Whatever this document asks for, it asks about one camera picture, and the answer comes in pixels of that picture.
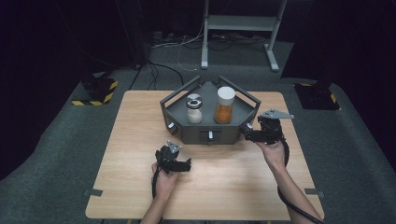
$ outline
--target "human arm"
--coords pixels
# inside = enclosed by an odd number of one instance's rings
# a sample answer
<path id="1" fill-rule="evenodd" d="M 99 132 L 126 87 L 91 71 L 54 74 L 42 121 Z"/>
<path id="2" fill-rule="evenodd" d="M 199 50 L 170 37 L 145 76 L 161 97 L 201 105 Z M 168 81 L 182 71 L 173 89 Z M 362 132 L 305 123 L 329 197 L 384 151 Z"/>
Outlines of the human arm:
<path id="1" fill-rule="evenodd" d="M 257 142 L 256 144 L 262 149 L 262 154 L 264 155 L 265 161 L 272 171 L 280 191 L 285 196 L 287 201 L 296 205 L 309 215 L 322 221 L 312 203 L 309 202 L 305 195 L 301 192 L 286 169 L 285 151 L 282 142 L 278 141 L 272 145 L 265 145 L 264 143 L 260 142 Z M 289 207 L 288 212 L 292 223 L 299 224 L 307 222 L 306 217 L 303 217 Z"/>
<path id="2" fill-rule="evenodd" d="M 157 163 L 151 165 L 152 173 L 157 171 Z M 156 196 L 151 202 L 148 211 L 143 216 L 141 224 L 158 224 L 163 216 L 166 203 L 175 189 L 179 172 L 170 172 L 169 175 L 164 171 L 159 171 L 156 182 Z"/>

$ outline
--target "white lid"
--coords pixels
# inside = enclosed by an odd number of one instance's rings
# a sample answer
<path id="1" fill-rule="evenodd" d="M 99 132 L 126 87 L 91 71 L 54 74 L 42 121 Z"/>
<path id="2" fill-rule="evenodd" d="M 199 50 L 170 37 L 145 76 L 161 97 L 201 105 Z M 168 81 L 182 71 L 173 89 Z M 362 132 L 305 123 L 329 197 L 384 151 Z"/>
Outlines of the white lid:
<path id="1" fill-rule="evenodd" d="M 231 105 L 234 97 L 235 91 L 231 87 L 221 87 L 218 90 L 218 103 L 221 105 Z"/>

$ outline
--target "human hand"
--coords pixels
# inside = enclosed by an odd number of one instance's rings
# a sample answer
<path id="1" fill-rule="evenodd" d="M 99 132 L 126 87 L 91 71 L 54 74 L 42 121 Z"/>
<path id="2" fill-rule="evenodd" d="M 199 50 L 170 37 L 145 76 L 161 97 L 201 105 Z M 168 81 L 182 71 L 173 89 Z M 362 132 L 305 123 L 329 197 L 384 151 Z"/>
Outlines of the human hand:
<path id="1" fill-rule="evenodd" d="M 285 147 L 281 141 L 277 141 L 272 145 L 266 145 L 263 142 L 256 142 L 256 145 L 262 149 L 265 161 L 271 170 L 283 169 L 285 165 Z"/>
<path id="2" fill-rule="evenodd" d="M 157 171 L 157 162 L 151 165 L 152 173 L 155 174 Z M 164 170 L 158 173 L 157 183 L 156 183 L 156 199 L 167 201 L 172 191 L 174 190 L 178 176 L 180 172 L 169 172 L 167 174 Z"/>

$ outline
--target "finger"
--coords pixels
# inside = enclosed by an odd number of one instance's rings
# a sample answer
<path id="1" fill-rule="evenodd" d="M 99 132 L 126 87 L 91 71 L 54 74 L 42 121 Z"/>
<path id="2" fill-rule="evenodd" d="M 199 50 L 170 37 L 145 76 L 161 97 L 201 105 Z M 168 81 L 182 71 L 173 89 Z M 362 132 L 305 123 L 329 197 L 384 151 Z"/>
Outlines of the finger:
<path id="1" fill-rule="evenodd" d="M 151 165 L 152 173 L 155 173 L 155 171 L 157 170 L 157 166 L 158 166 L 157 162 L 152 163 L 152 165 Z"/>
<path id="2" fill-rule="evenodd" d="M 172 179 L 178 179 L 179 176 L 180 176 L 180 172 L 174 172 L 169 174 L 169 177 Z"/>

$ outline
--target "jar lid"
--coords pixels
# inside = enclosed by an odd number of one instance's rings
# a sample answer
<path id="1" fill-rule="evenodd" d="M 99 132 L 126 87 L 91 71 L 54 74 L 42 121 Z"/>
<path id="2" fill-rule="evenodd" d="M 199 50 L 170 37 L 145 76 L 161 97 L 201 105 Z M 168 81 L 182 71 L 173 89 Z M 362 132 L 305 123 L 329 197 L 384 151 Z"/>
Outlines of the jar lid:
<path id="1" fill-rule="evenodd" d="M 202 106 L 202 97 L 197 93 L 190 94 L 187 96 L 186 105 L 190 109 L 198 109 Z"/>
<path id="2" fill-rule="evenodd" d="M 231 87 L 221 87 L 218 90 L 218 102 L 221 105 L 231 105 L 235 97 L 235 90 Z"/>

